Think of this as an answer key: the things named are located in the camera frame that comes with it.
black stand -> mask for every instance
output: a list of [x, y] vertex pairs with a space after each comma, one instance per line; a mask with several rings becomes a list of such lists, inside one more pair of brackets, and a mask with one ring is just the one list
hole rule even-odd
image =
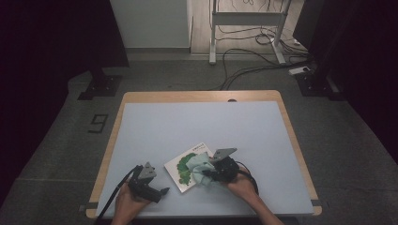
[[95, 79], [95, 75], [93, 75], [93, 80], [85, 92], [79, 95], [78, 100], [92, 100], [93, 97], [114, 97], [121, 81], [122, 76], [104, 75], [98, 82]]
[[93, 76], [85, 92], [82, 92], [78, 100], [92, 100], [93, 97], [114, 97], [122, 80], [122, 76], [106, 76], [95, 56], [86, 49], [82, 53], [83, 60]]
[[352, 21], [352, 18], [357, 10], [360, 0], [355, 1], [345, 16], [344, 22], [335, 32], [333, 39], [325, 51], [325, 56], [321, 60], [318, 68], [313, 74], [304, 74], [297, 76], [298, 86], [301, 94], [305, 97], [329, 97], [331, 100], [343, 100], [340, 91], [332, 90], [328, 80], [329, 72], [332, 68], [332, 62], [335, 56], [340, 40], [344, 37], [344, 32]]

gray carpet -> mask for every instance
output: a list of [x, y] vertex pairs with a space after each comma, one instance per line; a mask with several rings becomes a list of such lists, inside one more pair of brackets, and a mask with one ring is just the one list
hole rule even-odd
[[[259, 64], [228, 61], [227, 67], [232, 73]], [[131, 61], [130, 68], [105, 72], [123, 75], [115, 97], [79, 101], [90, 74], [69, 82], [65, 105], [15, 181], [0, 224], [92, 224], [80, 206], [89, 200], [123, 94], [208, 90], [223, 81], [221, 62], [201, 60]], [[347, 102], [302, 97], [287, 69], [243, 76], [231, 90], [281, 92], [323, 205], [320, 216], [290, 224], [398, 224], [398, 167]], [[91, 125], [95, 114], [109, 115], [99, 134], [87, 132], [99, 128]]]

paper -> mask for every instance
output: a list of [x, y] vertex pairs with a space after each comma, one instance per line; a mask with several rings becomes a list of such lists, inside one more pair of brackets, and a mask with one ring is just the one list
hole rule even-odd
[[164, 167], [173, 178], [176, 186], [181, 191], [181, 193], [184, 193], [189, 188], [192, 188], [194, 185], [196, 185], [196, 182], [193, 179], [188, 167], [185, 166], [185, 163], [189, 160], [189, 158], [205, 152], [207, 152], [209, 156], [213, 155], [208, 147], [203, 142], [201, 142], [193, 148], [187, 150], [183, 154], [179, 155], [178, 157], [175, 157], [171, 161], [164, 164]]

wooden table edge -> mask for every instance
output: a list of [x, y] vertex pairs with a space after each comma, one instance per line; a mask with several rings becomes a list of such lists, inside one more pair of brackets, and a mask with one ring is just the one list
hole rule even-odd
[[[114, 127], [102, 159], [96, 183], [93, 187], [89, 203], [98, 203], [100, 194], [105, 184], [106, 174], [120, 128], [123, 111], [126, 103], [161, 103], [161, 102], [225, 102], [228, 100], [236, 101], [276, 101], [281, 111], [287, 133], [295, 151], [301, 174], [309, 191], [311, 200], [318, 201], [313, 180], [311, 179], [304, 157], [299, 148], [299, 142], [290, 123], [287, 110], [284, 107], [281, 94], [275, 90], [263, 91], [186, 91], [186, 92], [128, 92], [123, 96], [119, 110], [115, 119]], [[96, 208], [87, 208], [85, 214], [88, 218], [96, 217]], [[313, 216], [322, 213], [321, 206], [314, 206]]]

human hand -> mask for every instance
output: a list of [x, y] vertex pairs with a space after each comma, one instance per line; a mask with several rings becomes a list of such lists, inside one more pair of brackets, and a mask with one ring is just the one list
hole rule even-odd
[[[249, 173], [246, 168], [239, 167], [240, 170]], [[243, 199], [244, 201], [248, 202], [253, 198], [257, 197], [255, 192], [254, 185], [252, 184], [251, 180], [241, 174], [238, 173], [237, 177], [230, 183], [224, 183], [224, 185], [236, 196]]]
[[[240, 167], [240, 169], [246, 173], [249, 173], [246, 168]], [[228, 189], [236, 196], [243, 199], [255, 211], [262, 224], [283, 225], [283, 223], [268, 209], [260, 196], [257, 195], [254, 185], [249, 177], [238, 173], [237, 177], [232, 182], [224, 185], [226, 185]]]
[[116, 197], [115, 214], [112, 225], [126, 225], [132, 221], [151, 201], [135, 197], [124, 183]]

